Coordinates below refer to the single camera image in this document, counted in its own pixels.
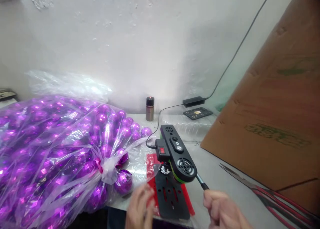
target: circular fan vent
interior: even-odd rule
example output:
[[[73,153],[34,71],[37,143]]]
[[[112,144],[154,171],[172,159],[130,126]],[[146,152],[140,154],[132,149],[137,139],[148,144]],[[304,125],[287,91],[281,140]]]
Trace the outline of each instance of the circular fan vent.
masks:
[[[185,158],[179,158],[178,160],[178,167],[185,173],[190,176],[194,174],[194,168],[192,164]]]
[[[166,127],[167,132],[173,132],[173,129],[171,127]]]

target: power cord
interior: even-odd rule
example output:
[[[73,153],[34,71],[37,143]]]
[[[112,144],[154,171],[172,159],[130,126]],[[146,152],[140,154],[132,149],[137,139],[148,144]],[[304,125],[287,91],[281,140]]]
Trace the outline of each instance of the power cord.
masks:
[[[182,105],[183,105],[183,104],[175,105],[175,106],[171,106],[171,107],[182,106]],[[146,140],[146,146],[147,146],[147,147],[149,147],[149,148],[151,148],[151,149],[157,149],[156,146],[148,145],[148,144],[147,144],[147,141],[149,140],[150,136],[152,136],[153,134],[155,134],[155,133],[157,132],[157,130],[158,130],[158,128],[159,128],[159,124],[160,124],[160,113],[161,113],[163,110],[168,109],[168,108],[171,108],[171,107],[163,108],[163,109],[159,112],[159,114],[158,114],[158,126],[157,126],[157,129],[148,136],[148,139]]]
[[[238,51],[240,50],[240,48],[241,48],[244,40],[247,38],[247,35],[249,34],[249,32],[250,32],[250,30],[251,30],[254,22],[256,21],[259,13],[260,13],[260,11],[261,11],[261,9],[263,8],[264,4],[266,4],[266,2],[267,2],[267,0],[264,0],[264,2],[262,3],[260,9],[258,10],[258,12],[256,13],[255,17],[253,18],[253,21],[252,21],[251,25],[249,26],[249,29],[247,30],[247,33],[245,34],[244,38],[242,39],[240,45],[238,46],[236,52],[234,53],[231,61],[230,61],[229,64],[227,65],[226,69],[223,71],[221,77],[219,78],[218,83],[216,84],[215,88],[213,89],[213,92],[211,93],[211,95],[210,95],[209,97],[204,98],[204,100],[208,100],[210,97],[212,97],[212,95],[213,95],[214,92],[216,91],[216,89],[217,89],[217,87],[218,87],[221,79],[223,78],[223,76],[224,76],[224,74],[226,73],[227,69],[230,67],[230,65],[231,65],[231,63],[233,62],[234,58],[235,58],[236,55],[238,54]],[[175,105],[175,106],[171,106],[171,107],[182,106],[182,105],[183,105],[183,104]],[[168,109],[168,108],[171,108],[171,107],[166,107],[166,108],[162,109],[162,110],[159,112],[159,114],[158,114],[158,126],[157,126],[157,129],[156,129],[152,134],[150,134],[150,136],[153,135],[153,134],[155,134],[155,133],[158,131],[159,124],[160,124],[160,113],[161,113],[163,110]],[[148,144],[147,144],[147,141],[149,140],[150,136],[149,136],[148,139],[146,140],[146,146],[149,147],[149,148],[151,148],[151,149],[157,149],[156,146],[152,146],[152,145],[148,145]]]
[[[226,73],[227,69],[229,68],[229,66],[230,66],[230,65],[231,65],[231,63],[233,62],[234,58],[235,58],[235,57],[236,57],[236,55],[238,54],[238,51],[239,51],[240,47],[242,46],[242,44],[243,44],[244,40],[247,38],[247,35],[249,34],[249,32],[250,32],[250,30],[251,30],[251,28],[252,28],[252,26],[253,26],[254,22],[256,21],[256,19],[257,19],[257,17],[258,17],[258,15],[259,15],[259,13],[260,13],[260,11],[261,11],[261,9],[263,8],[264,4],[266,4],[266,2],[267,2],[267,0],[264,0],[264,2],[262,3],[262,5],[261,5],[260,9],[258,10],[258,12],[257,12],[256,16],[253,18],[253,21],[252,21],[252,23],[251,23],[251,25],[250,25],[249,29],[247,30],[246,35],[245,35],[245,36],[244,36],[244,38],[242,39],[242,41],[241,41],[241,43],[240,43],[240,45],[239,45],[238,49],[236,50],[235,54],[233,55],[233,58],[231,59],[231,61],[230,61],[230,62],[229,62],[229,64],[227,65],[226,69],[223,71],[222,76],[220,77],[220,79],[219,79],[219,81],[218,81],[218,83],[217,83],[216,87],[214,88],[214,90],[213,90],[213,92],[211,93],[211,95],[210,95],[209,97],[206,97],[206,98],[205,98],[205,100],[207,100],[207,99],[209,99],[210,97],[212,97],[212,95],[213,95],[213,94],[214,94],[214,92],[216,91],[216,89],[217,89],[217,87],[218,87],[218,85],[219,85],[219,83],[220,83],[221,79],[223,78],[223,76],[224,76],[224,74]]]

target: white table surface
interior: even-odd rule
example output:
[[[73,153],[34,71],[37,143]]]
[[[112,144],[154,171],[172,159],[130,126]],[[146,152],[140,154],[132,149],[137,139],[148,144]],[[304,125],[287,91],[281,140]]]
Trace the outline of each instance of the white table surface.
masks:
[[[153,131],[156,129],[158,124],[158,118],[155,116],[155,120],[148,122],[145,120],[144,114],[129,114],[134,121],[140,123],[143,126],[150,127]],[[269,228],[280,228],[285,229],[286,227],[281,224],[262,204],[259,198],[244,184],[233,178],[222,168],[219,167],[220,163],[228,166],[230,169],[234,170],[243,178],[248,181],[260,185],[258,182],[252,178],[246,176],[236,168],[230,166],[229,164],[223,162],[221,159],[217,158],[208,151],[200,148],[200,142],[205,136],[208,127],[207,123],[213,123],[215,116],[208,116],[195,121],[188,121],[186,117],[181,115],[163,115],[160,118],[160,125],[170,122],[177,129],[180,137],[184,141],[186,148],[192,160],[194,161],[198,173],[208,185],[211,190],[219,190],[226,192],[239,206],[240,210],[244,216],[251,223],[253,228],[269,229]],[[205,125],[205,130],[201,130],[201,124]],[[186,127],[197,128],[196,130],[187,130]],[[186,184],[187,191],[195,210],[195,216],[192,218],[192,223],[195,228],[208,228],[210,224],[210,218],[207,209],[203,206],[203,190],[198,182],[194,180],[191,183]],[[129,205],[130,197],[121,199],[117,201],[113,207],[126,210]]]

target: power adapter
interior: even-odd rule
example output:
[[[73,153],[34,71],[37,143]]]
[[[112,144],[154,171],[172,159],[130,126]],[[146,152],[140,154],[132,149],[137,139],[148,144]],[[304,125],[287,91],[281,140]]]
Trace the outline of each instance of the power adapter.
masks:
[[[185,106],[185,107],[192,107],[192,106],[198,106],[198,105],[202,105],[204,104],[205,100],[207,98],[203,98],[203,97],[193,97],[193,98],[189,98],[189,99],[186,99],[186,100],[183,100],[182,101],[182,104]]]

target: human hand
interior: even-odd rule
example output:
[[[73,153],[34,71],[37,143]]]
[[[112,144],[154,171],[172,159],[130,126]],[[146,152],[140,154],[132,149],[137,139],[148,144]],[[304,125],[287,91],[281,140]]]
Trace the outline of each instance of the human hand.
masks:
[[[209,229],[252,229],[237,205],[220,191],[205,190],[203,205],[208,209]]]
[[[125,229],[152,229],[154,199],[147,207],[147,202],[153,197],[154,190],[144,184],[138,187],[131,197],[127,210]]]

